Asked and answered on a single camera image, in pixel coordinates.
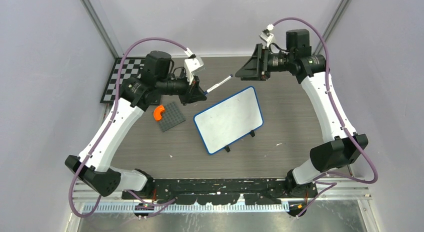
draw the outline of orange connector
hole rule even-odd
[[[157,106],[153,111],[153,117],[156,121],[159,121],[162,119],[162,113],[165,111],[165,107],[163,105]]]

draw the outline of cable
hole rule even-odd
[[[142,203],[147,204],[148,206],[153,206],[153,207],[168,206],[168,205],[172,204],[175,201],[175,199],[174,199],[174,200],[170,200],[168,202],[161,203],[161,204],[149,203],[149,202],[146,202],[146,201],[142,200],[142,198],[140,198],[138,195],[136,195],[136,193],[134,193],[133,191],[127,190],[127,192],[129,194],[131,194],[134,198],[140,200]]]
[[[166,38],[157,38],[157,37],[153,37],[153,38],[145,38],[145,39],[141,39],[137,42],[135,42],[134,44],[132,44],[127,51],[124,53],[124,55],[121,58],[120,61],[120,65],[119,65],[119,69],[118,69],[118,73],[117,73],[117,79],[116,79],[116,83],[115,83],[115,89],[116,89],[116,95],[115,95],[115,101],[114,101],[114,107],[113,107],[113,112],[112,112],[112,116],[110,117],[110,121],[109,123],[107,123],[106,127],[104,128],[104,130],[101,132],[100,136],[98,137],[98,139],[95,141],[95,143],[93,144],[93,146],[91,147],[90,151],[88,152],[87,156],[84,158],[84,160],[82,161],[82,163],[79,165],[78,169],[76,170],[73,178],[72,178],[72,182],[70,184],[69,187],[69,191],[68,191],[68,201],[69,201],[69,206],[72,210],[72,212],[80,217],[80,218],[85,218],[88,217],[90,215],[92,215],[94,213],[94,211],[97,209],[97,206],[99,205],[100,199],[101,199],[101,195],[98,196],[97,201],[95,202],[94,208],[92,209],[92,211],[86,213],[86,214],[82,214],[79,213],[77,211],[77,209],[75,208],[74,202],[73,202],[73,193],[74,193],[74,187],[75,187],[75,183],[77,181],[78,175],[81,173],[81,170],[83,169],[84,165],[87,163],[87,161],[89,160],[89,158],[91,157],[92,153],[94,152],[95,148],[98,146],[98,144],[100,143],[100,141],[102,140],[102,138],[105,136],[106,132],[108,131],[109,127],[112,125],[112,121],[115,118],[115,115],[117,114],[118,111],[118,105],[119,105],[119,94],[120,94],[120,79],[121,79],[121,72],[122,72],[122,68],[124,67],[124,61],[127,58],[128,54],[130,53],[130,51],[137,46],[140,43],[143,42],[147,42],[147,41],[163,41],[163,42],[168,42],[168,43],[172,43],[180,48],[182,48],[184,51],[187,51],[187,47],[181,45],[180,43],[177,43],[173,40],[170,39],[166,39]]]
[[[173,198],[173,199],[171,199],[171,200],[169,201],[169,203],[171,204],[171,203],[173,203],[174,201],[175,201],[175,199]],[[169,205],[166,205],[166,206],[164,206],[163,208],[159,209],[158,211],[156,211],[156,212],[154,212],[154,213],[152,213],[152,214],[149,214],[148,216],[146,216],[146,218],[155,217],[156,215],[160,214],[160,212],[162,212],[164,209],[166,209],[168,206],[169,206]]]
[[[174,68],[172,73],[174,74],[177,69],[181,69],[181,70],[184,70],[184,71],[186,70],[184,67],[176,67],[176,68]]]
[[[166,207],[167,206],[161,208],[160,210],[158,210],[158,211],[156,211],[152,214],[149,214],[148,216],[145,216],[145,218],[147,219],[147,218],[155,217],[156,215],[160,214]],[[142,218],[141,216],[140,217],[132,217],[132,218],[127,219],[126,221],[122,222],[120,225],[116,226],[115,228],[110,228],[110,229],[98,228],[98,227],[96,227],[96,225],[92,221],[89,221],[89,220],[87,220],[87,221],[88,221],[88,224],[97,231],[111,232],[111,231],[119,231],[118,228],[122,227],[123,225],[125,225],[125,224],[127,224],[127,223],[129,223],[133,220],[136,220],[136,219],[140,220],[141,218]]]
[[[171,59],[171,63],[172,63],[171,69],[169,70],[168,74],[170,74],[172,70],[174,69],[175,62],[172,59]]]
[[[283,18],[280,19],[278,21],[276,21],[275,23],[273,23],[272,25],[276,26],[279,23],[283,22],[283,21],[287,21],[287,20],[295,20],[298,22],[301,22],[305,25],[307,25],[308,27],[310,27],[315,33],[316,35],[319,37],[319,40],[322,43],[322,47],[324,48],[324,52],[325,52],[325,87],[327,89],[327,94],[328,94],[328,98],[330,99],[331,102],[331,106],[338,118],[338,121],[340,122],[340,125],[342,128],[344,128],[344,132],[346,133],[346,135],[349,137],[349,139],[351,140],[351,142],[355,145],[356,149],[362,154],[362,156],[365,158],[365,160],[367,161],[367,163],[369,164],[369,166],[371,167],[371,170],[374,174],[374,178],[372,180],[362,180],[362,179],[358,179],[355,177],[350,177],[349,175],[345,175],[343,173],[339,173],[339,172],[333,172],[333,171],[328,171],[326,172],[327,174],[334,174],[334,175],[338,175],[341,177],[345,177],[345,178],[349,178],[351,180],[354,180],[356,182],[361,182],[361,183],[366,183],[366,184],[372,184],[377,182],[377,180],[379,179],[379,174],[377,173],[377,168],[374,165],[374,163],[371,161],[370,157],[364,152],[364,150],[361,148],[361,146],[356,142],[356,140],[352,137],[351,133],[349,132],[349,130],[346,128],[345,122],[339,112],[339,110],[337,109],[337,106],[334,102],[334,98],[333,95],[330,91],[330,81],[329,81],[329,75],[330,75],[330,56],[329,56],[329,50],[327,47],[326,42],[324,41],[324,38],[322,37],[322,35],[318,32],[318,30],[313,27],[310,23],[306,22],[305,20],[302,20],[300,18]],[[314,180],[317,180],[319,178],[324,177],[326,174],[323,173],[319,176],[317,176],[316,178],[314,178]]]
[[[279,47],[276,43],[271,43],[271,44],[269,45],[269,50],[270,50],[270,51],[271,51],[271,53],[273,53],[273,54],[277,54],[277,53],[274,53],[274,52],[272,51],[272,49],[271,49],[271,45],[274,45],[274,47],[275,47],[275,48],[277,48],[280,52],[286,52],[286,53],[288,53],[288,51],[287,51],[287,50],[280,48],[280,47]]]
[[[330,185],[330,186],[328,186],[327,188],[325,188],[325,189],[323,189],[321,192],[319,192],[309,203],[308,203],[308,201],[306,201],[307,202],[307,204],[306,204],[306,206],[302,209],[302,211],[298,214],[298,215],[296,215],[296,217],[297,218],[299,218],[302,214],[304,214],[305,213],[305,211],[306,211],[306,209],[321,195],[321,194],[323,194],[325,191],[327,191],[327,190],[329,190],[329,189],[331,189],[332,187],[334,187],[334,186],[336,186],[337,185],[337,183],[326,183],[326,182],[315,182],[315,183],[318,183],[318,184],[325,184],[325,185]]]

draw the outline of checkerboard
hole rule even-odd
[[[119,84],[122,84],[122,82],[127,78],[136,77],[140,73],[140,68],[144,66],[144,60],[144,57],[126,58],[123,62]],[[109,79],[107,80],[100,100],[101,103],[114,103],[115,95],[117,93],[115,83],[117,82],[120,63],[121,58],[115,59],[115,63],[113,64],[112,71],[109,74]],[[161,103],[161,97],[162,96],[159,95],[151,104],[159,105]]]

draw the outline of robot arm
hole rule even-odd
[[[185,59],[184,70],[178,77],[170,73],[171,56],[164,52],[153,51],[146,56],[138,77],[123,81],[116,115],[78,175],[101,196],[108,196],[117,189],[142,191],[145,194],[151,192],[151,186],[146,186],[151,178],[148,174],[141,170],[114,168],[111,166],[111,161],[129,129],[158,94],[178,95],[183,105],[207,99],[205,92],[200,88],[199,78],[195,75],[203,69],[202,59],[193,55],[189,49],[186,53],[189,58]],[[108,114],[94,138],[78,156],[68,156],[65,165],[73,173],[101,137],[105,127],[112,120],[112,115],[112,112]]]
[[[241,80],[266,81],[271,77],[271,72],[289,71],[296,76],[297,82],[306,91],[312,102],[321,126],[324,143],[312,148],[309,159],[287,173],[285,186],[286,192],[290,194],[295,188],[302,189],[302,185],[310,184],[323,172],[354,163],[360,152],[345,134],[332,108],[326,91],[326,60],[322,55],[312,56],[308,30],[287,31],[286,50],[280,49],[276,54],[270,49],[272,44],[275,45],[274,35],[270,33],[273,28],[272,25],[269,25],[260,34],[260,38],[266,42],[266,46],[257,44],[252,57],[237,71],[235,76],[240,77]],[[358,135],[347,119],[334,92],[331,74],[329,74],[329,83],[331,94],[344,119],[345,127],[361,148],[365,148],[368,139],[365,134]]]

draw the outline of whiteboard blue frame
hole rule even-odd
[[[223,149],[225,148],[225,146],[224,146],[224,147],[222,147],[222,148],[220,148],[219,150],[217,150],[217,151],[216,151],[216,152],[214,152],[214,153],[210,153],[210,152],[209,152],[208,147],[206,146],[205,140],[203,139],[203,136],[202,136],[202,134],[200,133],[199,127],[198,127],[198,125],[197,125],[197,123],[196,123],[196,120],[195,120],[196,116],[197,116],[197,115],[199,115],[199,114],[201,114],[201,113],[203,113],[203,112],[205,112],[205,111],[207,111],[207,110],[209,110],[209,109],[211,109],[211,108],[213,108],[213,107],[215,107],[216,105],[218,105],[218,104],[220,104],[220,103],[222,103],[222,102],[224,102],[224,101],[226,101],[226,100],[228,100],[228,99],[230,99],[230,98],[234,97],[235,95],[237,95],[237,94],[239,94],[239,93],[241,93],[241,92],[243,92],[244,90],[247,90],[247,89],[249,89],[249,88],[253,88],[254,95],[255,95],[255,97],[256,97],[257,106],[259,107],[260,117],[261,117],[261,119],[262,119],[262,124],[261,124],[261,125],[259,125],[257,128],[253,129],[253,130],[257,130],[258,128],[262,127],[262,125],[264,124],[264,119],[263,119],[263,118],[264,118],[264,116],[263,116],[263,114],[262,114],[261,105],[259,104],[258,95],[257,95],[257,93],[256,93],[256,89],[255,89],[255,87],[254,87],[254,86],[248,86],[248,87],[246,87],[246,88],[244,88],[244,89],[242,89],[242,90],[238,91],[237,93],[234,93],[233,95],[231,95],[231,96],[229,96],[229,97],[227,97],[227,98],[225,98],[225,99],[221,100],[220,102],[215,103],[214,105],[212,105],[212,106],[210,106],[210,107],[208,107],[208,108],[206,108],[206,109],[204,109],[204,110],[202,110],[202,111],[200,111],[200,112],[196,113],[196,114],[193,116],[193,122],[194,122],[194,124],[195,124],[195,126],[196,126],[196,129],[197,129],[197,131],[198,131],[199,135],[200,135],[200,138],[201,138],[201,140],[202,140],[202,142],[203,142],[203,145],[204,145],[204,147],[206,148],[206,151],[207,151],[207,153],[208,153],[209,155],[214,155],[214,154],[216,154],[216,153],[220,152],[221,150],[223,150]],[[244,138],[246,135],[249,135],[249,134],[250,134],[250,131],[249,131],[248,133],[246,133],[245,135],[242,135],[240,138],[238,138],[238,139],[234,140],[233,142],[231,142],[231,143],[227,144],[227,145],[231,145],[231,144],[233,144],[233,143],[237,142],[238,140],[240,140],[240,139]]]

